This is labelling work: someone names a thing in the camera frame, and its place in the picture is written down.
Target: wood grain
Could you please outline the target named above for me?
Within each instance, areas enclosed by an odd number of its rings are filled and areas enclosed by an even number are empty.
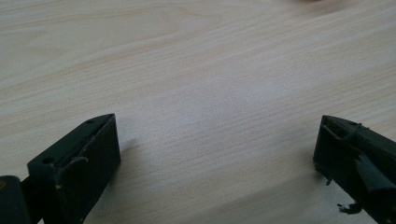
[[[338,213],[323,114],[396,139],[396,1],[1,1],[0,175],[115,113],[85,223],[374,223]]]

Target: black plastic part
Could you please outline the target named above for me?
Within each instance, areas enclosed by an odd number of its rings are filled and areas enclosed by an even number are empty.
[[[0,177],[0,224],[79,224],[120,164],[114,114],[89,119],[28,163],[30,176]]]
[[[364,209],[377,223],[396,223],[396,143],[346,119],[323,116],[314,163],[356,203],[340,211]]]
[[[32,224],[21,181],[12,175],[0,176],[0,223]]]

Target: wooden table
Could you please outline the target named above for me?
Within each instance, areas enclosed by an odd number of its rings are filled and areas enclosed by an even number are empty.
[[[5,0],[0,67],[0,175],[116,114],[85,223],[374,223],[312,156],[323,114],[396,139],[394,0]]]

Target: light wood surface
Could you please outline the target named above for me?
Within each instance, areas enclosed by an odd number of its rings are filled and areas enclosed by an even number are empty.
[[[0,2],[0,175],[115,113],[85,223],[374,223],[313,169],[323,114],[396,140],[395,0]]]

